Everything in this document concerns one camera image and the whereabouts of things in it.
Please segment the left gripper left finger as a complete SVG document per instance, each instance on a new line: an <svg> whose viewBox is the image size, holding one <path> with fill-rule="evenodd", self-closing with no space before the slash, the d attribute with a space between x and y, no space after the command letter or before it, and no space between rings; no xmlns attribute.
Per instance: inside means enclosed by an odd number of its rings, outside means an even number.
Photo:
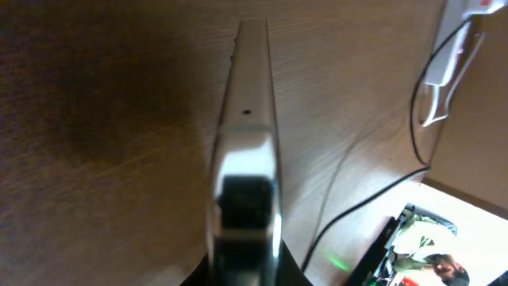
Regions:
<svg viewBox="0 0 508 286"><path fill-rule="evenodd" d="M180 284L180 286L208 286L209 259L206 254L198 263L194 271Z"/></svg>

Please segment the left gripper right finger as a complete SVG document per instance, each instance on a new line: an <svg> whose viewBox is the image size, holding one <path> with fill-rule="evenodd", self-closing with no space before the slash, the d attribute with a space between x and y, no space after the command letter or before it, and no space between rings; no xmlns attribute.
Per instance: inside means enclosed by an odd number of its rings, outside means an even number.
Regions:
<svg viewBox="0 0 508 286"><path fill-rule="evenodd" d="M279 286L312 286L285 242L281 242L279 254Z"/></svg>

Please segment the black smartphone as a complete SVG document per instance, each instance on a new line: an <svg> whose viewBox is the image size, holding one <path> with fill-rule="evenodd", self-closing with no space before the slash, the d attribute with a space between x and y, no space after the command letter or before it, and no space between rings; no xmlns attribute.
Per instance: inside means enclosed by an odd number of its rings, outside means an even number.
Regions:
<svg viewBox="0 0 508 286"><path fill-rule="evenodd" d="M282 219L267 22L240 22L217 124L206 240L214 285L273 285Z"/></svg>

